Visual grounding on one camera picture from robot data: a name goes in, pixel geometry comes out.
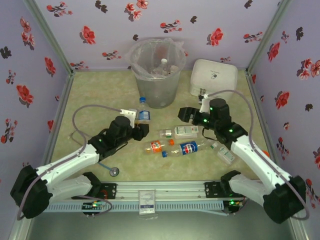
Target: trash can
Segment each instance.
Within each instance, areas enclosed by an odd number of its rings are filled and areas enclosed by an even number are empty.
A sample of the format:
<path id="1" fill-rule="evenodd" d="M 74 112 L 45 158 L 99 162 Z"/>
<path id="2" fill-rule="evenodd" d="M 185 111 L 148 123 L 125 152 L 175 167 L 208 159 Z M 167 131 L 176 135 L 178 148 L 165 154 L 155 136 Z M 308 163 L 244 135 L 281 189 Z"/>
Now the trash can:
<path id="1" fill-rule="evenodd" d="M 180 72 L 186 64 L 183 42 L 170 38 L 148 39 L 134 45 L 125 58 L 135 75 L 140 97 L 146 98 L 150 108 L 169 106 L 176 98 Z M 152 75 L 151 70 L 167 60 L 168 75 Z"/>

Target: clear plastic bag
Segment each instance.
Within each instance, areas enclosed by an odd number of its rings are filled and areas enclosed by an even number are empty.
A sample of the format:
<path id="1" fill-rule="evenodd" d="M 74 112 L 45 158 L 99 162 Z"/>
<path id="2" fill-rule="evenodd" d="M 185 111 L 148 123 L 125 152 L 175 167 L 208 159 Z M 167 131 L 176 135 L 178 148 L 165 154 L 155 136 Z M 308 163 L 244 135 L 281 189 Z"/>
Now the clear plastic bag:
<path id="1" fill-rule="evenodd" d="M 124 58 L 131 65 L 136 78 L 145 81 L 165 78 L 166 76 L 152 75 L 152 69 L 161 64 L 161 59 L 167 60 L 167 68 L 180 72 L 186 64 L 183 41 L 173 41 L 171 38 L 148 39 L 132 46 Z"/>

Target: white plastic casing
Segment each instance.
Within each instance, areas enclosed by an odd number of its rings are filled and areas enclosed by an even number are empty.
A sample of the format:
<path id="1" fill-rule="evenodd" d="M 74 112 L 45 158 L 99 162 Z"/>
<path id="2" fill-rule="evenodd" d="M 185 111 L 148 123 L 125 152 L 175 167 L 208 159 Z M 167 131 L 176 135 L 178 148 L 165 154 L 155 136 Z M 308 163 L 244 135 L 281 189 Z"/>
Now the white plastic casing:
<path id="1" fill-rule="evenodd" d="M 230 64 L 198 59 L 195 61 L 191 80 L 190 93 L 194 96 L 213 94 L 221 90 L 235 90 L 237 87 L 238 69 Z M 229 100 L 232 92 L 224 92 L 210 97 Z"/>

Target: white label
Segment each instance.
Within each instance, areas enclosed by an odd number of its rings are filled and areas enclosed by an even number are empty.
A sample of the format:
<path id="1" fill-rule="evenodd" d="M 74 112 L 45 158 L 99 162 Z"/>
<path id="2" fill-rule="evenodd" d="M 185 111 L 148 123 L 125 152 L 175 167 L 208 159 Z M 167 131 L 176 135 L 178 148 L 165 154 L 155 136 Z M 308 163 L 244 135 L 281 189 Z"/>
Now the white label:
<path id="1" fill-rule="evenodd" d="M 177 126 L 174 132 L 177 135 L 197 134 L 199 129 L 198 126 Z"/>
<path id="2" fill-rule="evenodd" d="M 150 113 L 148 111 L 139 112 L 139 120 L 150 120 Z"/>
<path id="3" fill-rule="evenodd" d="M 230 160 L 230 162 L 232 162 L 233 160 L 235 160 L 235 156 L 233 156 L 232 154 L 231 154 L 231 152 L 226 148 L 226 147 L 221 147 L 220 148 L 220 150 L 219 150 L 219 152 L 222 154 L 222 155 L 225 155 L 229 160 Z"/>

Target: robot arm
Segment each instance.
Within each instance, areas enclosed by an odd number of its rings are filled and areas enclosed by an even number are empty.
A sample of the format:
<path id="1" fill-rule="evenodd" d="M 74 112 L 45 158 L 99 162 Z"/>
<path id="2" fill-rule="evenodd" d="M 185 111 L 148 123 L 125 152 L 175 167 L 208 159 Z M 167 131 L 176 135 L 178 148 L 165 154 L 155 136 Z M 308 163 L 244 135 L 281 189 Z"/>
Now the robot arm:
<path id="1" fill-rule="evenodd" d="M 141 141 L 147 136 L 149 125 L 135 126 L 135 111 L 122 109 L 120 113 L 124 116 L 117 116 L 109 128 L 93 136 L 82 152 L 81 147 L 58 161 L 36 169 L 28 165 L 20 171 L 10 195 L 20 207 L 27 189 L 31 188 L 22 208 L 27 219 L 41 214 L 49 203 L 74 196 L 95 197 L 99 193 L 101 182 L 92 172 L 73 179 L 66 178 L 115 154 L 119 147 L 124 146 L 130 139 Z"/>
<path id="2" fill-rule="evenodd" d="M 243 159 L 262 182 L 250 180 L 234 170 L 221 177 L 220 184 L 223 185 L 221 189 L 226 191 L 226 195 L 236 193 L 252 199 L 263 206 L 267 215 L 279 224 L 302 210 L 304 206 L 283 178 L 306 201 L 306 185 L 303 179 L 300 176 L 292 177 L 285 172 L 255 144 L 254 149 L 252 148 L 248 133 L 239 124 L 231 121 L 229 106 L 224 99 L 209 99 L 207 95 L 204 95 L 204 97 L 200 96 L 200 100 L 202 101 L 201 109 L 180 108 L 178 114 L 180 120 L 213 130 L 217 140 Z"/>

